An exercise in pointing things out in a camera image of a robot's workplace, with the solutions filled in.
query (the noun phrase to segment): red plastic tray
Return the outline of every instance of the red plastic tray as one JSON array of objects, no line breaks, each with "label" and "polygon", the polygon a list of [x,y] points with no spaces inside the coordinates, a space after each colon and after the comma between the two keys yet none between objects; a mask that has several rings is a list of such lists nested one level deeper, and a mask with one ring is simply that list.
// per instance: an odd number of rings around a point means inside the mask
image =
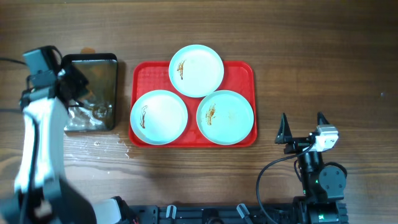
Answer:
[{"label": "red plastic tray", "polygon": [[254,112],[254,125],[249,135],[241,142],[220,146],[205,138],[197,125],[196,114],[203,98],[190,98],[179,93],[169,78],[170,62],[142,62],[134,70],[132,79],[131,107],[143,94],[152,90],[168,90],[177,94],[185,102],[188,110],[188,124],[184,132],[171,143],[153,146],[141,141],[129,126],[129,137],[139,147],[247,147],[257,138],[256,100],[254,94],[254,74],[245,62],[227,61],[224,63],[224,78],[217,90],[232,90],[248,100]]}]

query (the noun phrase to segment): wooden table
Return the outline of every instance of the wooden table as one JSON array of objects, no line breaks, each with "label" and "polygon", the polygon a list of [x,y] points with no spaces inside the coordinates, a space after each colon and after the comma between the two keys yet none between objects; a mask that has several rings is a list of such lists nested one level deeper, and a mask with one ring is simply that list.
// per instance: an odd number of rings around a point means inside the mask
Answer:
[{"label": "wooden table", "polygon": [[[322,111],[340,131],[325,162],[349,172],[351,223],[398,222],[398,4],[396,1],[148,1],[103,3],[2,0],[0,55],[56,45],[89,47],[121,64],[118,124],[110,132],[66,134],[67,177],[90,201],[115,195],[131,205],[255,205],[261,168],[283,155],[275,145],[286,112],[305,136]],[[256,76],[257,141],[245,149],[139,149],[128,136],[132,71],[204,44],[223,60],[244,60]],[[27,70],[0,62],[0,108],[17,108]],[[0,115],[0,198],[13,192],[24,124]],[[293,161],[264,174],[265,202],[302,195]]]}]

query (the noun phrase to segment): brown wooden surface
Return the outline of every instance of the brown wooden surface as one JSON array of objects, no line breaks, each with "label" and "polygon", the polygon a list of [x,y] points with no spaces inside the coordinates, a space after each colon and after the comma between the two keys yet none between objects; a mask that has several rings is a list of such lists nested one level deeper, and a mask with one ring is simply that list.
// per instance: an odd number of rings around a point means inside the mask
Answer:
[{"label": "brown wooden surface", "polygon": [[[120,195],[131,205],[255,205],[260,169],[283,156],[283,146],[273,143],[280,114],[303,136],[322,111],[340,131],[323,158],[348,169],[351,223],[398,222],[396,1],[56,2],[1,5],[0,55],[22,59],[26,50],[56,45],[64,55],[90,47],[124,62],[115,129],[65,135],[67,177],[90,201]],[[130,143],[134,67],[170,60],[189,44],[205,44],[223,60],[244,60],[254,69],[259,135],[252,147],[139,149]],[[20,65],[0,62],[0,108],[18,107],[27,75]],[[6,113],[0,123],[4,198],[21,163],[24,124]],[[265,202],[302,195],[293,161],[267,171],[261,193]]]}]

